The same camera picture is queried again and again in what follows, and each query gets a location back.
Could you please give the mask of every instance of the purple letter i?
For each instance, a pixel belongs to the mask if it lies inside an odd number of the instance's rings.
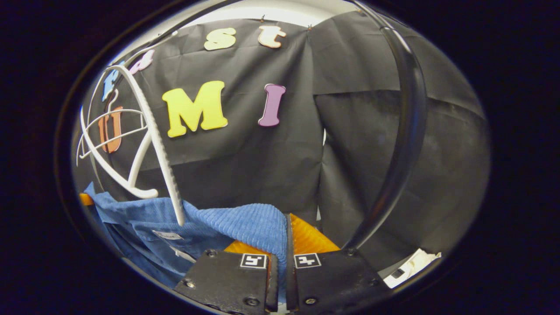
[[[264,86],[267,92],[267,102],[264,104],[264,113],[262,118],[259,119],[259,125],[263,127],[276,126],[278,120],[278,107],[280,106],[280,99],[286,93],[286,88],[277,84],[267,84]]]

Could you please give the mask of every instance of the blue cloth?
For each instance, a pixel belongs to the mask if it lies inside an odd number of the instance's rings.
[[[95,193],[93,183],[84,192],[122,254],[166,286],[174,288],[193,265],[170,246],[197,259],[206,249],[223,250],[239,240],[278,257],[278,300],[285,302],[287,221],[274,206],[199,210],[183,201],[185,224],[179,226],[170,198],[118,202],[108,192]],[[180,239],[165,239],[153,231],[175,233]]]

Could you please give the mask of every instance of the orange object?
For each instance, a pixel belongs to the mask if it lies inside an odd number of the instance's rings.
[[[294,255],[327,253],[340,250],[330,239],[309,223],[293,214],[290,214],[290,219],[292,221]]]
[[[80,193],[80,199],[84,206],[91,206],[94,204],[94,200],[87,193]]]
[[[249,246],[245,243],[239,242],[238,240],[235,240],[223,251],[230,252],[230,253],[239,253],[239,254],[260,254],[260,255],[267,255],[268,257],[270,257],[270,253],[265,253],[257,248],[254,248],[253,246]]]
[[[290,214],[290,220],[292,222],[294,255],[326,253],[340,250],[330,239],[317,231],[309,223],[293,214]],[[239,242],[238,240],[231,243],[224,251],[239,254],[266,254],[270,257],[270,253],[263,252],[257,248]]]

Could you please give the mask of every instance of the pink letter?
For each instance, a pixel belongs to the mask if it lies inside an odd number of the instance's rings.
[[[280,99],[286,93],[286,88],[282,85],[267,84],[264,86],[267,92],[267,102],[264,104],[264,113],[259,119],[259,125],[263,127],[276,126],[280,122],[278,119],[278,107],[280,107]]]
[[[152,56],[154,51],[155,50],[153,49],[148,50],[148,52],[142,56],[142,59],[135,63],[132,68],[130,68],[130,74],[133,75],[138,71],[146,69],[146,67],[149,66],[150,63],[152,63]]]

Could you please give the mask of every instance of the clothing label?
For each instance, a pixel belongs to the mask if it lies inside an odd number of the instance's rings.
[[[175,251],[175,255],[176,255],[177,257],[184,258],[184,259],[186,259],[186,260],[188,260],[188,261],[190,261],[190,262],[192,262],[192,263],[197,262],[197,260],[194,259],[193,256],[191,256],[191,255],[189,255],[189,254],[187,254],[187,253],[184,253],[184,252],[182,252],[182,251],[176,249],[175,247],[173,247],[173,246],[171,246],[171,245],[169,245],[169,247],[171,247],[171,249],[173,249],[173,250]]]
[[[183,239],[181,236],[179,236],[179,234],[172,233],[172,232],[158,232],[158,231],[152,231],[152,232],[157,236],[165,239]]]
[[[404,263],[397,271],[393,272],[391,275],[387,276],[383,281],[389,288],[394,288],[399,284],[407,281],[420,270],[424,269],[434,260],[441,258],[441,253],[438,254],[428,254],[422,249],[418,250]]]

